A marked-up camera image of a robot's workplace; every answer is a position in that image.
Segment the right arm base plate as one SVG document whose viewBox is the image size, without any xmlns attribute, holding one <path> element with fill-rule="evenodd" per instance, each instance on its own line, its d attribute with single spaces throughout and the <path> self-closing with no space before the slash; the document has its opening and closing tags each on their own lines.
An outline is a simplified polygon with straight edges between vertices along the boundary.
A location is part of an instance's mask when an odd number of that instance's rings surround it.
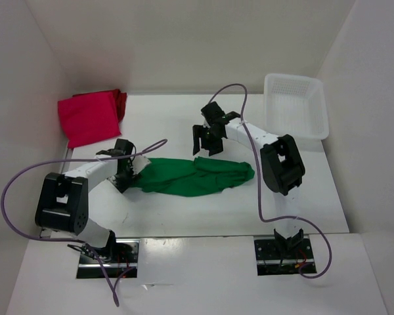
<svg viewBox="0 0 394 315">
<path fill-rule="evenodd" d="M 258 276 L 298 274 L 300 267 L 304 274 L 317 273 L 309 238 L 304 238 L 300 245 L 285 254 L 280 254 L 272 236 L 254 238 L 253 242 Z"/>
</svg>

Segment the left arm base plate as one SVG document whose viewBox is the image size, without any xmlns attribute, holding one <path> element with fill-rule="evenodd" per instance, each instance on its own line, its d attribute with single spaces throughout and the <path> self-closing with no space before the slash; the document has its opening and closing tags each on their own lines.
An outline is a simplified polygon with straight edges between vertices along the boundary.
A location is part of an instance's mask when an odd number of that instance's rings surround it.
<svg viewBox="0 0 394 315">
<path fill-rule="evenodd" d="M 140 239 L 118 238 L 117 245 L 121 249 L 112 258 L 102 257 L 102 264 L 110 279 L 137 278 Z M 99 279 L 104 278 L 100 264 L 96 258 L 82 247 L 73 248 L 80 252 L 77 266 L 77 279 Z"/>
</svg>

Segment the green t shirt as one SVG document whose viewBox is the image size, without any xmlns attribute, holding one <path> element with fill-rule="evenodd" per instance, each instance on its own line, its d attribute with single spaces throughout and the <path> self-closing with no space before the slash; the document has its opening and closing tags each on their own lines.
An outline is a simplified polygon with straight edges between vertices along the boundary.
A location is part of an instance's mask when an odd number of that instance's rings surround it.
<svg viewBox="0 0 394 315">
<path fill-rule="evenodd" d="M 254 178 L 249 163 L 206 157 L 193 160 L 152 158 L 132 187 L 146 193 L 199 197 L 235 188 Z"/>
</svg>

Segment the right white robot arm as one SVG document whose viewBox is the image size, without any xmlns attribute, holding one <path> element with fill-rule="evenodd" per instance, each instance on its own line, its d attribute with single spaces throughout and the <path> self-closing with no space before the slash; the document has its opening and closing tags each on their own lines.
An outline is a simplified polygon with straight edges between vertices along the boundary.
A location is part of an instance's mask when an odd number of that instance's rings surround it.
<svg viewBox="0 0 394 315">
<path fill-rule="evenodd" d="M 204 123 L 192 127 L 193 154 L 201 149 L 210 156 L 223 151 L 223 139 L 233 140 L 254 154 L 257 173 L 257 207 L 263 222 L 297 219 L 297 198 L 305 166 L 294 138 L 277 136 L 247 123 L 237 112 L 225 113 L 218 103 L 210 102 L 201 109 Z M 264 219 L 261 185 L 273 193 L 276 218 Z"/>
</svg>

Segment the pink t shirt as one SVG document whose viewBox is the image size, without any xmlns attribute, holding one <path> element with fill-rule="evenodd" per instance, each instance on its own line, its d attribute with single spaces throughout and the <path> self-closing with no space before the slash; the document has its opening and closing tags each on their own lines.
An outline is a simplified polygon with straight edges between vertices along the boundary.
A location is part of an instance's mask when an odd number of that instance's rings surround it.
<svg viewBox="0 0 394 315">
<path fill-rule="evenodd" d="M 111 95 L 89 94 L 67 98 L 58 101 L 57 110 L 70 149 L 121 135 Z"/>
</svg>

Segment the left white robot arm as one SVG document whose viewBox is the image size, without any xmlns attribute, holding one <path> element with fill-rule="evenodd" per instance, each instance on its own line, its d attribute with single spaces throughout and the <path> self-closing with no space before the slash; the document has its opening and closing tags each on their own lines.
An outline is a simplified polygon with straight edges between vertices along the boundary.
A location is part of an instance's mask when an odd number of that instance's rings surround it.
<svg viewBox="0 0 394 315">
<path fill-rule="evenodd" d="M 102 262 L 113 261 L 128 252 L 126 246 L 116 241 L 113 231 L 89 218 L 89 192 L 106 181 L 124 193 L 137 176 L 134 164 L 138 160 L 136 157 L 98 160 L 63 174 L 49 173 L 39 196 L 36 225 L 80 237 Z"/>
</svg>

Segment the dark red t shirt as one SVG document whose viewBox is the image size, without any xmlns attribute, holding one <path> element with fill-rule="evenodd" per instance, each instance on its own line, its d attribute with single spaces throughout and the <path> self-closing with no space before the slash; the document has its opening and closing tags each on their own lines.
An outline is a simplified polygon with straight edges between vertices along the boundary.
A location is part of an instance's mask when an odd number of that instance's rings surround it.
<svg viewBox="0 0 394 315">
<path fill-rule="evenodd" d="M 106 91 L 74 94 L 73 97 L 78 97 L 83 95 L 104 95 L 104 94 L 111 95 L 112 99 L 114 100 L 118 123 L 121 123 L 125 116 L 125 107 L 126 107 L 125 103 L 127 101 L 127 93 L 121 92 L 119 89 L 113 89 Z"/>
</svg>

